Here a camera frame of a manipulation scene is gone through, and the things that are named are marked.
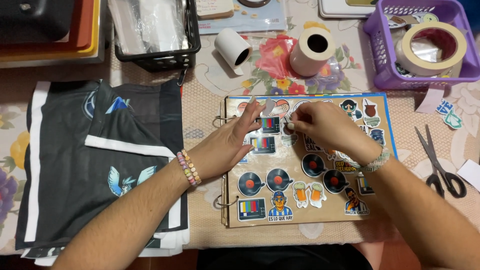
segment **scissors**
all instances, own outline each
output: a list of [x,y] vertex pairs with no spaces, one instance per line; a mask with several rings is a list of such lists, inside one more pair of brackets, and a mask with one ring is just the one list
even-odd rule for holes
[[[430,135],[430,130],[428,128],[428,125],[425,125],[425,129],[427,130],[428,144],[425,142],[425,139],[423,139],[418,128],[415,127],[415,130],[417,131],[417,134],[420,138],[421,144],[423,145],[423,148],[425,148],[425,151],[427,152],[427,155],[430,158],[430,161],[432,162],[433,174],[428,177],[427,185],[431,186],[432,184],[434,184],[435,189],[437,190],[437,193],[440,196],[442,196],[442,198],[445,198],[445,191],[442,188],[442,184],[440,183],[440,178],[437,175],[437,169],[438,169],[438,171],[440,172],[440,175],[444,180],[445,185],[447,185],[447,190],[452,194],[452,196],[455,198],[465,197],[467,195],[467,188],[465,188],[465,184],[458,176],[456,176],[453,173],[446,172],[442,168],[442,166],[440,165],[440,162],[438,162],[435,149],[433,148],[432,136]],[[455,181],[458,184],[458,186],[460,187],[460,193],[458,193],[455,187],[452,185],[452,181]]]

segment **tape roll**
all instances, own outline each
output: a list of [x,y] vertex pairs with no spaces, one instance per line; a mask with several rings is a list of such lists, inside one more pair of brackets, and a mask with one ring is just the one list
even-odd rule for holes
[[[428,62],[412,50],[416,38],[428,38],[442,50],[442,61]],[[421,76],[438,75],[459,63],[467,52],[467,41],[456,27],[441,22],[426,22],[409,29],[395,47],[396,62],[402,68]]]
[[239,0],[240,4],[249,8],[260,8],[270,2],[270,0]]
[[307,28],[290,54],[290,65],[302,76],[313,76],[334,53],[335,42],[328,31],[318,27]]
[[252,55],[252,47],[231,28],[225,28],[218,33],[214,46],[235,74],[243,75],[241,66]]

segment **blue border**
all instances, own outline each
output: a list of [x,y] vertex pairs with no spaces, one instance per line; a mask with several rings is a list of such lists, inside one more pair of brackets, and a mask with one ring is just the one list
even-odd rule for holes
[[[322,99],[332,99],[332,98],[365,98],[365,97],[383,97],[384,98],[384,105],[385,105],[385,115],[387,116],[388,122],[388,130],[390,131],[390,137],[392,138],[392,147],[393,147],[393,154],[395,158],[398,159],[398,155],[396,153],[396,145],[395,145],[395,138],[393,136],[392,131],[392,124],[390,123],[390,113],[388,112],[388,104],[387,104],[387,94],[385,92],[381,93],[360,93],[355,95],[342,95],[342,94],[333,94],[333,95],[323,95],[321,97],[312,97],[312,96],[256,96],[257,99],[281,99],[281,98],[293,98],[293,99],[315,99],[315,98],[322,98]],[[243,96],[243,97],[227,97],[230,99],[250,99],[251,96]]]

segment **binder ring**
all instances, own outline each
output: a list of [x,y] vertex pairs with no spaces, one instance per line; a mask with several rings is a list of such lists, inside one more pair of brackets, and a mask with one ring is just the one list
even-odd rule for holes
[[219,120],[231,120],[233,118],[237,117],[236,115],[233,115],[232,117],[220,117],[220,115],[215,116],[215,118]]
[[235,200],[231,203],[226,203],[226,204],[222,204],[222,203],[219,203],[218,202],[218,198],[222,197],[222,195],[218,195],[218,197],[215,199],[215,203],[220,205],[220,206],[230,206],[230,205],[234,205],[238,200],[239,200],[239,197],[238,196],[235,196]]

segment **person's left hand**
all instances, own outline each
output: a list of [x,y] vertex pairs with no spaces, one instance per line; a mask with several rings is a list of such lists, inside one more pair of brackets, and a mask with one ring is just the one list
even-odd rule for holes
[[252,96],[241,117],[228,121],[187,152],[201,179],[225,173],[253,150],[253,145],[243,145],[243,139],[247,133],[262,127],[255,118],[260,116],[265,105],[256,104]]

